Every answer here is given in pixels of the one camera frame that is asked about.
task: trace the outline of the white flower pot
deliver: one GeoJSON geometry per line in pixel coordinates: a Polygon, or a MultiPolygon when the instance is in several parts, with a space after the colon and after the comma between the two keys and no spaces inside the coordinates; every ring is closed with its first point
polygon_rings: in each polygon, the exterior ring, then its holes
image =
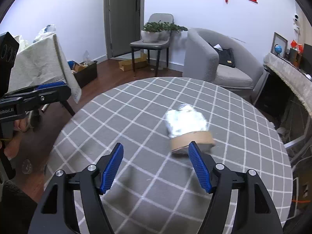
{"type": "Polygon", "coordinates": [[[146,32],[141,31],[141,37],[143,42],[153,43],[157,42],[159,38],[159,32],[146,32]]]}
{"type": "Polygon", "coordinates": [[[170,37],[170,31],[161,31],[159,34],[159,40],[168,40],[170,37]]]}

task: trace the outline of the globe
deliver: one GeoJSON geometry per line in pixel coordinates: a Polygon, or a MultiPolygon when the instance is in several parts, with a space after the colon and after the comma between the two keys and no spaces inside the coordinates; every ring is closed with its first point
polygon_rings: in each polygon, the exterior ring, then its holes
{"type": "Polygon", "coordinates": [[[279,44],[276,44],[274,50],[277,54],[280,54],[282,52],[282,47],[279,44]]]}

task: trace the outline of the round table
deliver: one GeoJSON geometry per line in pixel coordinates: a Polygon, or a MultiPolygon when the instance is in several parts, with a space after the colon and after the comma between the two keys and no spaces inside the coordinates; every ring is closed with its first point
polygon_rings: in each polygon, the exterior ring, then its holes
{"type": "MultiPolygon", "coordinates": [[[[189,104],[209,123],[216,146],[210,154],[234,171],[257,170],[285,223],[292,197],[292,172],[274,127],[250,103],[214,84],[189,78],[148,78],[113,88],[86,104],[61,131],[48,161],[54,172],[79,172],[111,152],[124,159],[112,188],[101,197],[115,233],[195,234],[211,195],[199,185],[188,156],[173,156],[164,114],[189,104]]],[[[232,191],[224,233],[230,233],[237,190],[232,191]]],[[[77,218],[88,233],[80,192],[77,218]]]]}

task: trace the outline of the chair leg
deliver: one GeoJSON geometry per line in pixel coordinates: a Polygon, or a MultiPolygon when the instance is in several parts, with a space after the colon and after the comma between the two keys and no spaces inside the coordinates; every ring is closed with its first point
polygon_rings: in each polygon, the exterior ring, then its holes
{"type": "Polygon", "coordinates": [[[131,48],[131,55],[132,55],[132,69],[135,77],[135,51],[133,48],[131,48]]]}
{"type": "Polygon", "coordinates": [[[147,61],[149,63],[149,49],[147,49],[147,61]]]}
{"type": "Polygon", "coordinates": [[[156,60],[156,70],[155,70],[155,77],[157,77],[158,67],[159,67],[159,58],[160,58],[160,50],[157,51],[157,60],[156,60]]]}
{"type": "Polygon", "coordinates": [[[167,47],[167,68],[168,68],[168,65],[169,65],[169,47],[167,47]]]}
{"type": "Polygon", "coordinates": [[[67,101],[60,101],[60,103],[62,104],[62,106],[66,108],[66,110],[71,114],[71,116],[75,115],[74,110],[71,108],[71,105],[67,101]]]}

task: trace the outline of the door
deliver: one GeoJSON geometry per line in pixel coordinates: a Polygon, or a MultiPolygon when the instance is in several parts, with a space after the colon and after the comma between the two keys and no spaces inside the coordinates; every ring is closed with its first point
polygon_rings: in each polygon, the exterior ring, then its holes
{"type": "Polygon", "coordinates": [[[140,0],[109,0],[109,24],[112,57],[130,53],[140,39],[140,0]]]}

